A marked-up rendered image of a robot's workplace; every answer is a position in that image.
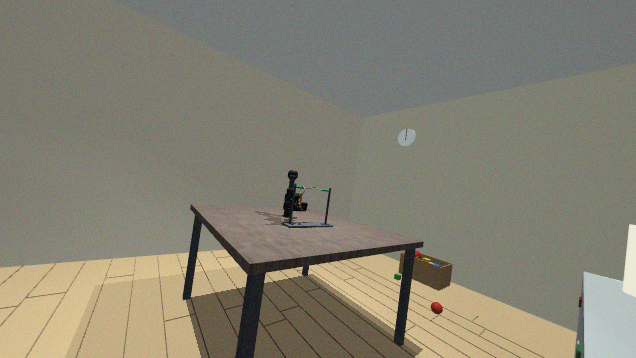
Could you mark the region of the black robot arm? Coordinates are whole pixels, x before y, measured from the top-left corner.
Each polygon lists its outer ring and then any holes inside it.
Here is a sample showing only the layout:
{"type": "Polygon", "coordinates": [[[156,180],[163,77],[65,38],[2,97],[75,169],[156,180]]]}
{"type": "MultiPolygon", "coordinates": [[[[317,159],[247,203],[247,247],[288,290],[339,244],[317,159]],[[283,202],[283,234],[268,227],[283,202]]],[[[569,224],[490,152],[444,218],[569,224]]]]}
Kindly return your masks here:
{"type": "MultiPolygon", "coordinates": [[[[298,178],[298,172],[290,170],[290,171],[288,171],[288,177],[289,177],[290,182],[289,182],[289,188],[287,188],[287,193],[285,194],[285,200],[284,201],[291,200],[291,202],[292,202],[293,190],[294,190],[293,189],[294,188],[294,181],[298,178]]],[[[295,193],[295,200],[294,201],[299,202],[300,195],[301,194],[299,194],[299,193],[295,193]]],[[[290,217],[291,209],[289,207],[288,207],[288,209],[289,209],[288,211],[284,210],[284,215],[282,215],[282,216],[290,217]]]]}

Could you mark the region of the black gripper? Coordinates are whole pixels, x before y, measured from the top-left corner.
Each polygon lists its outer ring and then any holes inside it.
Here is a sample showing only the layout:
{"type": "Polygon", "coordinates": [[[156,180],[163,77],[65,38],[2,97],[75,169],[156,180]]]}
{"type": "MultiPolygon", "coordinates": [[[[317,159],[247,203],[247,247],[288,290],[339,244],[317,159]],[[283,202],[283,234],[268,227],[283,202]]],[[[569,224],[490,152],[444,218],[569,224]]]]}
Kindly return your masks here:
{"type": "MultiPolygon", "coordinates": [[[[308,203],[302,202],[301,203],[301,209],[299,208],[299,204],[298,203],[299,202],[294,201],[293,211],[306,211],[307,210],[308,203]]],[[[292,204],[291,200],[285,201],[283,209],[285,211],[288,211],[289,210],[288,207],[291,208],[291,204],[292,204]]]]}

